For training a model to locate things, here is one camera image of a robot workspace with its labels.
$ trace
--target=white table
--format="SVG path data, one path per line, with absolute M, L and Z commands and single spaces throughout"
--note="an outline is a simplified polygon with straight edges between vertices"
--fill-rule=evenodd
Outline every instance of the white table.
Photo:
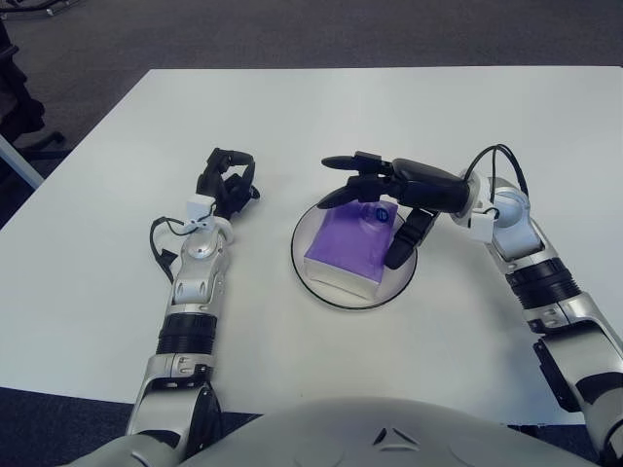
M 504 278 L 447 217 L 408 290 L 366 312 L 307 293 L 289 240 L 346 180 L 323 157 L 364 150 L 457 173 L 505 142 L 533 216 L 623 333 L 622 103 L 619 68 L 151 71 L 0 232 L 0 385 L 133 401 L 169 287 L 150 223 L 184 216 L 219 146 L 255 156 L 262 192 L 234 219 L 216 345 L 225 410 L 383 395 L 502 422 L 579 422 L 540 374 L 537 336 Z

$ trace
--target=black cable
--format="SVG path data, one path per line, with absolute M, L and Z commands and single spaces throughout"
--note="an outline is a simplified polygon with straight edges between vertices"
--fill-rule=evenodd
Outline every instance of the black cable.
M 491 204 L 494 203 L 495 197 L 495 154 L 497 153 L 497 147 L 494 148 L 494 153 L 491 155 Z
M 469 176 L 471 175 L 471 172 L 474 171 L 474 167 L 476 166 L 476 164 L 487 153 L 489 153 L 489 152 L 491 152 L 493 150 L 500 151 L 504 156 L 506 156 L 508 161 L 513 166 L 513 169 L 515 170 L 515 176 L 517 177 L 517 182 L 519 183 L 519 188 L 521 189 L 522 192 L 524 192 L 524 194 L 526 194 L 526 196 L 528 196 L 529 195 L 528 194 L 528 184 L 526 183 L 526 177 L 524 177 L 524 172 L 522 171 L 522 167 L 519 166 L 519 162 L 517 161 L 517 158 L 515 157 L 513 152 L 510 150 L 510 148 L 508 146 L 506 146 L 505 144 L 501 144 L 501 143 L 500 144 L 495 144 L 493 146 L 489 146 L 488 148 L 485 148 L 484 150 L 482 150 L 478 154 L 478 156 L 476 156 L 474 158 L 474 160 L 471 162 L 471 164 L 467 168 L 467 171 L 465 172 L 465 175 L 463 176 L 463 180 L 464 181 L 469 180 Z
M 529 197 L 530 195 L 528 193 L 528 183 L 526 182 L 524 171 L 522 170 L 522 167 L 519 165 L 517 158 L 515 157 L 513 152 L 510 150 L 510 148 L 506 146 L 505 144 L 499 143 L 497 145 L 497 148 L 504 154 L 504 156 L 508 158 L 510 163 L 513 165 L 513 168 L 515 169 L 515 175 L 517 176 L 517 181 L 519 182 L 519 188 L 522 190 L 522 192 L 526 194 L 527 197 Z
M 200 217 L 197 221 L 200 222 L 203 219 L 209 217 L 210 214 L 206 214 L 203 217 Z M 149 247 L 152 250 L 152 255 L 154 255 L 154 260 L 156 260 L 156 263 L 158 263 L 158 266 L 160 266 L 160 269 L 163 270 L 163 272 L 166 275 L 166 278 L 168 279 L 168 281 L 172 284 L 173 283 L 173 274 L 171 272 L 170 269 L 170 264 L 168 264 L 165 260 L 165 258 L 163 257 L 162 253 L 158 252 L 158 249 L 156 248 L 156 244 L 154 243 L 154 232 L 156 231 L 156 228 L 161 225 L 161 224 L 166 224 L 168 226 L 168 229 L 175 235 L 177 236 L 186 236 L 186 235 L 190 235 L 193 232 L 195 232 L 198 227 L 195 227 L 194 229 L 192 229 L 191 231 L 187 231 L 185 233 L 180 233 L 177 232 L 173 226 L 171 225 L 171 222 L 180 226 L 183 226 L 184 223 L 182 221 L 180 221 L 179 219 L 173 219 L 172 217 L 159 217 L 158 219 L 156 219 L 154 222 L 152 222 L 152 227 L 149 230 Z
M 152 250 L 152 255 L 154 255 L 154 260 L 156 260 L 156 263 L 158 263 L 158 266 L 160 266 L 160 269 L 163 270 L 163 272 L 166 275 L 166 278 L 172 284 L 173 274 L 170 268 L 168 267 L 168 264 L 165 263 L 163 255 L 158 253 L 158 250 L 156 249 L 156 244 L 154 243 L 154 231 L 156 230 L 157 226 L 159 226 L 160 224 L 163 224 L 164 222 L 166 222 L 166 217 L 161 217 L 159 219 L 156 219 L 154 222 L 152 222 L 152 227 L 149 229 L 149 247 Z

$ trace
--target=chair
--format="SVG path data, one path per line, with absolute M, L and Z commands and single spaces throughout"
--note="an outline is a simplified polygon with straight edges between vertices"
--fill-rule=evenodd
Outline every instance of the chair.
M 38 131 L 45 125 L 42 119 L 45 113 L 43 104 L 30 96 L 24 85 L 26 76 L 13 63 L 13 55 L 17 51 L 18 47 L 11 43 L 4 23 L 0 20 L 0 134 L 10 144 L 21 135 Z M 29 162 L 50 159 L 41 150 L 53 142 L 60 144 L 64 140 L 61 133 L 54 131 L 34 144 L 16 149 Z M 9 173 L 9 166 L 0 161 L 0 179 Z

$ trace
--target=robotic hand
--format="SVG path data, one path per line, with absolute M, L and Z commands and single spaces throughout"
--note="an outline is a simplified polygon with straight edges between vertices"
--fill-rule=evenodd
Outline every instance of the robotic hand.
M 494 175 L 474 171 L 494 153 Z M 506 156 L 521 190 L 495 177 L 495 153 Z M 456 177 L 402 159 L 355 153 L 322 161 L 358 175 L 325 197 L 320 208 L 389 195 L 413 211 L 396 233 L 385 265 L 398 268 L 421 244 L 439 212 L 448 212 L 482 241 L 524 308 L 540 368 L 560 406 L 584 413 L 596 451 L 606 462 L 623 462 L 623 344 L 586 292 L 575 284 L 554 247 L 530 217 L 528 187 L 514 155 L 504 145 L 485 149 Z

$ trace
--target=purple packaging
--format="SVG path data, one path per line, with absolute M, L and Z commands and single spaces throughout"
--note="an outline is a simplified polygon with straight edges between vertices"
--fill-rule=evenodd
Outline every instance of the purple packaging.
M 389 201 L 352 201 L 328 209 L 305 254 L 308 276 L 371 298 L 383 279 L 397 211 Z

